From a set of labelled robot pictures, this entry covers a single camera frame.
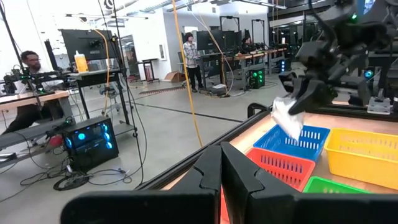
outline person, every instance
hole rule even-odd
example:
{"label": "person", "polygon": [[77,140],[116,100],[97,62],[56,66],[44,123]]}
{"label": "person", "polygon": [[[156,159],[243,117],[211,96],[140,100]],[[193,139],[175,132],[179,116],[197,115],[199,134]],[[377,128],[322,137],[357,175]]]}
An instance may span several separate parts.
{"label": "person", "polygon": [[251,38],[250,37],[245,37],[242,40],[242,53],[243,54],[250,54],[250,52],[255,51],[256,48],[255,46],[252,45],[251,43]]}
{"label": "person", "polygon": [[[21,59],[22,62],[28,66],[31,75],[44,72],[40,64],[39,56],[35,52],[30,50],[25,51],[21,53]],[[55,80],[51,82],[45,82],[43,83],[43,86],[46,90],[48,90],[49,88],[59,85],[60,83],[62,83],[61,80]],[[26,87],[21,81],[16,82],[16,87],[19,94],[26,91]],[[28,128],[35,121],[38,121],[40,119],[52,118],[53,113],[51,113],[50,111],[51,108],[55,108],[55,110],[58,112],[59,117],[63,116],[62,109],[60,108],[58,100],[46,101],[42,105],[43,107],[41,111],[39,111],[37,105],[34,104],[18,107],[15,120],[11,122],[11,124],[2,134],[7,134],[24,128]]]}
{"label": "person", "polygon": [[200,55],[198,54],[197,43],[193,41],[192,33],[188,32],[185,34],[185,43],[183,45],[184,56],[185,56],[185,66],[187,67],[190,83],[192,87],[192,92],[196,93],[195,76],[198,80],[199,89],[203,88],[201,83],[200,67],[198,65],[197,59]]}

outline dark pants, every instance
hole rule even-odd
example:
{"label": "dark pants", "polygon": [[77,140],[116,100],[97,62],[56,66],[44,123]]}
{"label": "dark pants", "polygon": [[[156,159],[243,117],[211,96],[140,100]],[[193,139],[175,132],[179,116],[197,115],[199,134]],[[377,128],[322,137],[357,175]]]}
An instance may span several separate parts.
{"label": "dark pants", "polygon": [[195,76],[198,79],[198,86],[199,88],[203,87],[203,84],[201,83],[201,75],[200,75],[200,68],[197,66],[196,68],[187,68],[188,74],[189,74],[189,82],[191,83],[192,88],[195,88]]}
{"label": "dark pants", "polygon": [[17,108],[17,117],[2,134],[30,127],[35,121],[49,118],[61,118],[63,111],[57,100],[45,102],[41,111],[37,105],[25,105]]}

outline yellow basket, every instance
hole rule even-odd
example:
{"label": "yellow basket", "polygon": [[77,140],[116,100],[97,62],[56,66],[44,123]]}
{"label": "yellow basket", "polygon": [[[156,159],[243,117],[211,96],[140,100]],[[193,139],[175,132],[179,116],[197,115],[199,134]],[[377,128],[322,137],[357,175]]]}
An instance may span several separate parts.
{"label": "yellow basket", "polygon": [[398,190],[398,136],[335,128],[325,149],[332,174]]}

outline green basket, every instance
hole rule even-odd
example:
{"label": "green basket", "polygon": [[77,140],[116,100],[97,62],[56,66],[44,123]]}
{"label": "green basket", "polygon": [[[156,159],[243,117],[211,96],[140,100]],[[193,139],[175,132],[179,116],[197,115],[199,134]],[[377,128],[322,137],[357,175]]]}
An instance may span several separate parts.
{"label": "green basket", "polygon": [[340,184],[321,177],[311,177],[306,184],[303,193],[326,193],[326,194],[371,194],[367,190],[357,189],[345,184]]}

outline gray floor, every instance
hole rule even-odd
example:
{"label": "gray floor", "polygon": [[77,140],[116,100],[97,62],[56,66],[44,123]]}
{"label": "gray floor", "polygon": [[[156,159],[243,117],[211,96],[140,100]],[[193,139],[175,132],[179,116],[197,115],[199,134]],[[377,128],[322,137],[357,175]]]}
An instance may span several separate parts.
{"label": "gray floor", "polygon": [[[234,120],[226,121],[218,118],[197,116],[203,144],[214,140],[237,126],[239,121],[244,121],[247,116],[246,108],[250,103],[256,102],[264,105],[271,105],[276,96],[283,96],[286,94],[277,76],[268,77],[268,81],[278,85],[274,85],[271,88],[263,87],[259,90],[252,90],[237,97],[210,98],[203,94],[194,93],[193,102],[196,113]],[[192,115],[181,112],[190,112],[190,104],[186,90],[139,96],[141,91],[167,88],[170,86],[179,86],[179,83],[153,83],[149,84],[147,88],[136,88],[132,90],[134,97],[137,98],[136,103],[139,104],[137,105],[137,109],[147,133],[148,145],[147,158],[144,164],[144,181],[153,178],[200,148],[192,122]],[[235,91],[231,92],[231,95],[237,94],[239,93]],[[71,103],[74,104],[72,97],[77,101],[77,105],[79,105],[83,112],[79,96],[73,95],[70,97]],[[104,107],[104,96],[98,94],[97,87],[93,87],[91,90],[86,88],[85,98],[88,108],[91,111],[90,115],[92,117],[100,115],[101,109]],[[76,120],[79,121],[79,111],[76,105],[73,105],[73,112],[76,115]],[[15,113],[15,111],[5,113],[7,124],[13,120]],[[120,119],[124,119],[122,111],[119,113],[114,112],[113,123],[117,123]],[[134,119],[136,120],[139,130],[138,140],[141,146],[141,152],[144,153],[144,135],[142,127],[138,123],[137,113],[135,111]],[[1,122],[0,131],[3,132],[4,130],[5,126],[3,122]],[[136,139],[132,137],[131,134],[132,133],[126,133],[122,136],[118,136],[118,147],[120,151],[118,158],[98,166],[93,171],[118,168],[130,170],[130,172],[135,171],[139,167],[139,157]],[[6,151],[18,151],[24,147],[26,147],[26,144],[20,144],[7,148]],[[42,166],[51,167],[58,164],[64,157],[65,155],[55,156],[52,153],[48,153],[35,156],[34,160]],[[0,200],[23,189],[24,187],[21,187],[19,184],[22,179],[43,171],[45,170],[37,167],[31,160],[27,159],[18,163],[11,170],[0,174]],[[94,177],[91,181],[103,184],[120,178],[122,178],[122,176],[107,175]],[[107,186],[86,184],[80,188],[64,192],[57,192],[52,188],[53,184],[58,179],[59,178],[55,178],[38,182],[15,197],[0,203],[0,223],[58,223],[59,214],[63,206],[73,197],[89,191],[132,190],[139,184],[141,173],[138,172],[133,175],[133,181],[130,184],[124,184],[123,182]]]}

